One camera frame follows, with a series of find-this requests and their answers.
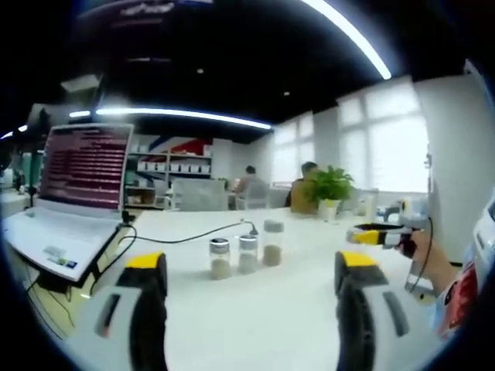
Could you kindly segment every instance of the monitor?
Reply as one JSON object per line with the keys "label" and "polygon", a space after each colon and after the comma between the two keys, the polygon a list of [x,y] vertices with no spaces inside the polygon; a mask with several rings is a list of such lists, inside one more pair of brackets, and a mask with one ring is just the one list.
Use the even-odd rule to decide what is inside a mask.
{"label": "monitor", "polygon": [[121,210],[131,124],[53,127],[46,140],[39,199]]}

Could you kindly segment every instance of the white flower pot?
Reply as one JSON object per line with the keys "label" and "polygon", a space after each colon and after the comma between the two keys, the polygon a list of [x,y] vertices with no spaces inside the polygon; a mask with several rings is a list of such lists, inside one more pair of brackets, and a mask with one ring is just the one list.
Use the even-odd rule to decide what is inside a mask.
{"label": "white flower pot", "polygon": [[340,200],[324,199],[319,202],[318,214],[324,220],[335,220]]}

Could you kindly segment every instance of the chair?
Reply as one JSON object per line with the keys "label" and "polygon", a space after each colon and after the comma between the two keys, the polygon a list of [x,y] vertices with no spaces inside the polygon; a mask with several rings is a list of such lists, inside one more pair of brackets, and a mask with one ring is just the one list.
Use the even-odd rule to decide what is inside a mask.
{"label": "chair", "polygon": [[237,210],[268,209],[270,187],[265,182],[251,181],[243,194],[235,199]]}
{"label": "chair", "polygon": [[220,180],[175,179],[172,207],[181,211],[227,210],[228,194]]}
{"label": "chair", "polygon": [[154,206],[157,209],[170,209],[170,200],[166,193],[168,190],[167,182],[165,180],[154,179],[155,184],[155,203]]}

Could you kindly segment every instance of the person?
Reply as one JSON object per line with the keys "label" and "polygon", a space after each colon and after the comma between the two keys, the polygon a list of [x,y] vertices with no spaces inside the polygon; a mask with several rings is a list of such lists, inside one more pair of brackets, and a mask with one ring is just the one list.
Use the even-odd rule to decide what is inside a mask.
{"label": "person", "polygon": [[302,183],[304,180],[307,180],[312,173],[318,172],[318,165],[315,164],[314,162],[305,162],[301,166],[301,173],[302,173],[302,178],[295,180],[292,183],[291,190],[288,192],[287,198],[285,199],[285,207],[291,207],[292,206],[292,194],[296,188],[299,187],[300,183]]}
{"label": "person", "polygon": [[423,274],[432,282],[437,297],[432,316],[433,330],[441,339],[450,339],[478,294],[473,259],[474,246],[467,249],[463,267],[457,271],[450,264],[444,249],[431,240],[428,232],[415,231],[411,239],[417,246],[413,260],[424,267]]}
{"label": "person", "polygon": [[249,165],[246,168],[246,176],[241,178],[238,184],[234,188],[234,192],[240,195],[246,191],[248,184],[252,181],[260,182],[261,180],[256,176],[256,168]]}

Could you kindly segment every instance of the window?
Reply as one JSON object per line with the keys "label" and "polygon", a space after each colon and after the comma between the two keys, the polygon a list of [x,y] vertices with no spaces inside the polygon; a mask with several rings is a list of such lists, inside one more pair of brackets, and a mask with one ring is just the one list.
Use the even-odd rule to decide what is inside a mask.
{"label": "window", "polygon": [[409,79],[339,100],[340,158],[360,189],[427,192],[428,135]]}
{"label": "window", "polygon": [[301,165],[315,161],[312,113],[275,128],[271,181],[290,184],[301,176]]}

